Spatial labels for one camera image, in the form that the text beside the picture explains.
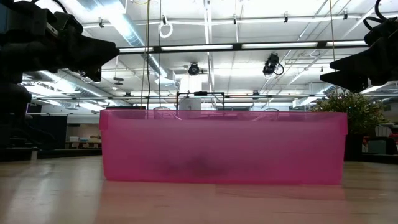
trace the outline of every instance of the wire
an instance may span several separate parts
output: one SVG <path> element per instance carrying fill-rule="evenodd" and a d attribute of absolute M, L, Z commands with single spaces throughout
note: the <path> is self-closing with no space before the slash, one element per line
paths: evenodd
<path fill-rule="evenodd" d="M 333 61 L 336 60 L 336 54 L 335 54 L 335 31 L 333 28 L 333 14 L 331 13 L 331 10 L 333 7 L 331 6 L 331 0 L 329 0 L 329 9 L 330 9 L 330 28 L 331 28 L 331 40 L 332 40 L 332 49 L 333 49 Z"/>
<path fill-rule="evenodd" d="M 147 5 L 147 22 L 149 23 L 149 12 L 150 4 Z M 149 51 L 149 25 L 147 26 L 147 42 L 145 43 L 147 51 Z M 147 78 L 148 78 L 148 98 L 147 98 L 147 110 L 149 110 L 149 97 L 150 97 L 150 80 L 149 80 L 149 53 L 147 53 Z"/>
<path fill-rule="evenodd" d="M 368 28 L 369 30 L 373 29 L 373 27 L 369 25 L 368 20 L 374 21 L 374 22 L 378 22 L 378 23 L 383 23 L 383 20 L 381 20 L 381 19 L 378 19 L 378 18 L 375 18 L 375 17 L 371 17 L 371 16 L 366 17 L 366 18 L 363 20 L 363 24 L 364 24 L 364 25 L 366 26 L 366 28 Z"/>
<path fill-rule="evenodd" d="M 387 18 L 385 18 L 385 17 L 380 13 L 380 10 L 379 10 L 380 1 L 381 1 L 381 0 L 377 0 L 377 1 L 376 1 L 376 5 L 374 6 L 374 12 L 375 12 L 376 15 L 384 22 L 384 21 L 387 20 Z"/>
<path fill-rule="evenodd" d="M 131 0 L 132 1 L 132 3 L 136 3 L 136 4 L 139 4 L 139 5 L 145 5 L 145 4 L 148 4 L 148 2 L 150 1 L 150 0 L 148 0 L 147 2 L 135 2 L 135 0 Z"/>
<path fill-rule="evenodd" d="M 145 31 L 145 45 L 146 46 L 144 46 L 144 58 L 145 58 L 145 55 L 147 55 L 147 59 L 148 59 L 148 56 L 149 56 L 149 53 L 148 53 L 148 51 L 149 51 L 149 48 L 147 47 L 148 45 L 147 45 L 147 43 L 148 43 L 148 33 L 149 33 L 149 5 L 150 4 L 148 4 L 147 5 L 147 27 L 146 27 L 146 31 Z M 142 82 L 141 82 L 141 102 L 140 102 L 140 108 L 142 109 L 142 96 L 143 96 L 143 94 L 144 94 L 144 75 L 145 75 L 145 60 L 144 60 L 144 63 L 143 63 L 143 68 L 142 68 Z"/>
<path fill-rule="evenodd" d="M 385 18 L 385 17 L 380 13 L 379 5 L 380 5 L 380 0 L 377 0 L 377 1 L 376 1 L 376 5 L 374 6 L 374 12 L 376 13 L 376 15 L 377 15 L 380 19 L 379 19 L 379 18 L 375 18 L 375 17 L 373 17 L 373 16 L 369 16 L 369 17 L 366 17 L 366 18 L 363 20 L 363 24 L 364 24 L 364 25 L 366 26 L 366 28 L 368 28 L 369 30 L 372 30 L 373 27 L 370 26 L 370 24 L 369 24 L 368 21 L 374 21 L 374 22 L 378 22 L 378 23 L 383 23 L 383 22 L 385 22 L 385 21 L 387 20 L 387 18 Z"/>
<path fill-rule="evenodd" d="M 159 22 L 162 22 L 162 0 L 159 2 Z M 160 47 L 160 36 L 162 35 L 162 32 L 159 32 L 159 47 Z M 162 100 L 160 99 L 162 92 L 160 91 L 160 54 L 157 54 L 157 62 L 159 63 L 159 66 L 157 67 L 157 74 L 159 78 L 159 106 L 162 106 Z"/>
<path fill-rule="evenodd" d="M 40 1 L 40 0 L 32 0 L 31 3 L 36 4 L 38 1 Z M 59 5 L 59 6 L 61 7 L 61 9 L 62 9 L 62 11 L 63 11 L 64 13 L 68 13 L 68 12 L 67 12 L 67 9 L 65 9 L 65 7 L 63 6 L 63 4 L 62 4 L 59 0 L 52 0 L 52 1 L 55 2 L 55 3 L 57 3 L 57 5 Z"/>
<path fill-rule="evenodd" d="M 284 72 L 285 72 L 285 68 L 284 68 L 284 66 L 283 65 L 281 65 L 281 64 L 279 64 L 278 63 L 278 65 L 277 66 L 279 66 L 279 67 L 281 67 L 282 68 L 282 72 L 281 73 L 276 73 L 275 72 L 275 70 L 274 70 L 274 73 L 275 73 L 275 75 L 281 75 L 281 74 L 283 74 Z"/>

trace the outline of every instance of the ceiling-mounted camera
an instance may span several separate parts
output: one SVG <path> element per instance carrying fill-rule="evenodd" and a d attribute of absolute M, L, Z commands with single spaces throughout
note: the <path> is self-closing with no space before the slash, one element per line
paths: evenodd
<path fill-rule="evenodd" d="M 262 70 L 262 73 L 266 75 L 281 75 L 285 71 L 285 68 L 279 63 L 279 57 L 277 53 L 271 53 L 268 60 L 266 61 L 266 65 Z"/>
<path fill-rule="evenodd" d="M 191 66 L 188 69 L 188 74 L 190 75 L 198 75 L 200 72 L 200 68 L 197 63 L 191 63 Z"/>
<path fill-rule="evenodd" d="M 259 93 L 258 90 L 254 90 L 252 95 L 253 95 L 253 96 L 259 96 L 260 93 Z"/>

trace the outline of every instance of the green plant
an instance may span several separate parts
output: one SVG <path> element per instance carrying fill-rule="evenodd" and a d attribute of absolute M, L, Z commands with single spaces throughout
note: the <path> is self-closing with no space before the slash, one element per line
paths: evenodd
<path fill-rule="evenodd" d="M 359 93 L 333 92 L 312 108 L 312 111 L 345 112 L 348 115 L 348 132 L 350 134 L 369 134 L 378 124 L 388 120 L 381 113 L 384 105 L 371 102 L 368 97 Z"/>

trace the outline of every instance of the ceiling light fixture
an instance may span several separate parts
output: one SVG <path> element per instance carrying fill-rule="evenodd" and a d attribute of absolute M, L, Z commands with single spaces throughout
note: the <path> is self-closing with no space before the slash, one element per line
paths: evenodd
<path fill-rule="evenodd" d="M 173 46 L 173 47 L 162 47 L 164 51 L 178 51 L 178 50 L 222 50 L 232 49 L 232 44 L 221 44 L 221 45 L 192 45 L 192 46 Z"/>
<path fill-rule="evenodd" d="M 49 103 L 49 104 L 55 105 L 55 106 L 61 106 L 60 103 L 53 101 L 53 100 L 38 100 L 38 101 L 43 102 L 43 103 Z"/>
<path fill-rule="evenodd" d="M 125 48 L 119 48 L 120 53 L 134 53 L 134 52 L 153 52 L 154 48 L 153 47 L 125 47 Z"/>
<path fill-rule="evenodd" d="M 363 40 L 352 40 L 352 41 L 335 41 L 335 46 L 357 46 L 363 45 L 364 47 L 368 47 L 368 45 Z M 333 42 L 327 42 L 327 47 L 333 46 Z"/>
<path fill-rule="evenodd" d="M 269 44 L 242 44 L 243 49 L 270 49 L 270 48 L 292 48 L 292 47 L 316 47 L 318 42 L 302 43 L 269 43 Z"/>

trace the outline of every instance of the pink plastic bin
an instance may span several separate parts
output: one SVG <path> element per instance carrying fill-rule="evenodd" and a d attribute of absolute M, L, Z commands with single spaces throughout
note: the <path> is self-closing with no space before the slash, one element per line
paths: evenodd
<path fill-rule="evenodd" d="M 108 180 L 340 184 L 344 113 L 101 111 Z"/>

